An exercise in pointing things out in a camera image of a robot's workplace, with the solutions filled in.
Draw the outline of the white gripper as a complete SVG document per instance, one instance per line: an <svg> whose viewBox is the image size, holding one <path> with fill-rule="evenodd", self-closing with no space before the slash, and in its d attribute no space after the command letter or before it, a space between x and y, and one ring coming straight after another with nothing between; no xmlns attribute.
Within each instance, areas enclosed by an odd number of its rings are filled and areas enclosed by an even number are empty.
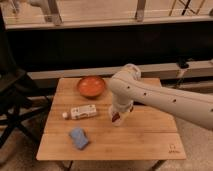
<svg viewBox="0 0 213 171"><path fill-rule="evenodd" d="M124 98L113 96L112 105L118 112L124 114L124 120L133 111L133 100L125 100Z"/></svg>

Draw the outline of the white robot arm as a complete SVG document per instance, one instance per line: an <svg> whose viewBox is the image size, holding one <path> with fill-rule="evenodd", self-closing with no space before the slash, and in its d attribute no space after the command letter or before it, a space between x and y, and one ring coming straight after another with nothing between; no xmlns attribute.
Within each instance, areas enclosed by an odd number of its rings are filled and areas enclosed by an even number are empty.
<svg viewBox="0 0 213 171"><path fill-rule="evenodd" d="M108 82L112 92L109 108L111 122L118 126L124 115L138 102L169 113L202 128L213 130L213 96L158 87L140 81L141 71L134 64L125 65Z"/></svg>

